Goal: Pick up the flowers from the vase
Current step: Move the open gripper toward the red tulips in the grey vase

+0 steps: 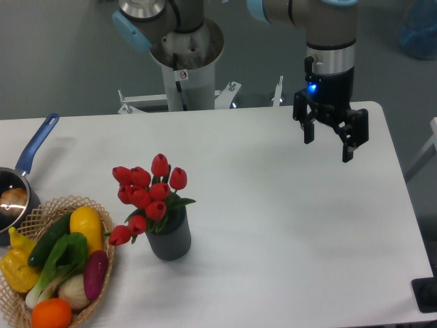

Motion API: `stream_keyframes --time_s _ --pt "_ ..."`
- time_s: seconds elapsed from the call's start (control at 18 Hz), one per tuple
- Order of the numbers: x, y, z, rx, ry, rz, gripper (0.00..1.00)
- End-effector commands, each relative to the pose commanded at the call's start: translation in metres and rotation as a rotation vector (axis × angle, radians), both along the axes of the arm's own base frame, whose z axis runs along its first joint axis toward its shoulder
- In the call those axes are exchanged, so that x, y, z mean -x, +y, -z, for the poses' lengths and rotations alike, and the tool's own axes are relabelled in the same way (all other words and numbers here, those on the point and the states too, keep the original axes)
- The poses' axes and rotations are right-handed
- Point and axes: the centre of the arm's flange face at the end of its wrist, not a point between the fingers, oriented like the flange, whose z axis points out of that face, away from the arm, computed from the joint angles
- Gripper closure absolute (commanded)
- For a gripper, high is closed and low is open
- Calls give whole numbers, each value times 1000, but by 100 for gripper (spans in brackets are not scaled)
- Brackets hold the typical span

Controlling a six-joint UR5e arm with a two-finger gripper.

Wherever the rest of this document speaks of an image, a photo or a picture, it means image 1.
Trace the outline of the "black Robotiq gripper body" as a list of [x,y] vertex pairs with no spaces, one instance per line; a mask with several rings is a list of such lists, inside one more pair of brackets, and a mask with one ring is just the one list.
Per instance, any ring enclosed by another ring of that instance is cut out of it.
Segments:
[[317,74],[313,69],[314,64],[316,64],[315,55],[305,58],[308,99],[331,109],[337,125],[349,125],[354,67],[336,74]]

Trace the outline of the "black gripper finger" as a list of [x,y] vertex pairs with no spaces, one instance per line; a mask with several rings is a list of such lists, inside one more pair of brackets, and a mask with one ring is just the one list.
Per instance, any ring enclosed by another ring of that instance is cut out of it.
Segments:
[[305,89],[294,94],[293,119],[300,122],[304,133],[304,143],[309,144],[314,140],[314,124],[311,112],[307,112],[308,98]]
[[369,113],[366,109],[346,109],[345,117],[334,125],[343,143],[342,161],[353,159],[354,151],[369,140]]

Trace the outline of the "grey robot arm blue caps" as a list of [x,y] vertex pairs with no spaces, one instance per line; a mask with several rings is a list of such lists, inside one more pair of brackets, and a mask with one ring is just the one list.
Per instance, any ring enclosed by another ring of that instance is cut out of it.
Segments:
[[[356,1],[248,1],[250,14],[267,23],[305,29],[306,87],[294,94],[293,117],[314,139],[314,124],[331,127],[343,144],[342,159],[369,139],[365,109],[353,110]],[[224,47],[219,26],[206,18],[202,1],[120,1],[112,15],[123,39],[160,64],[170,111],[212,109],[215,63]]]

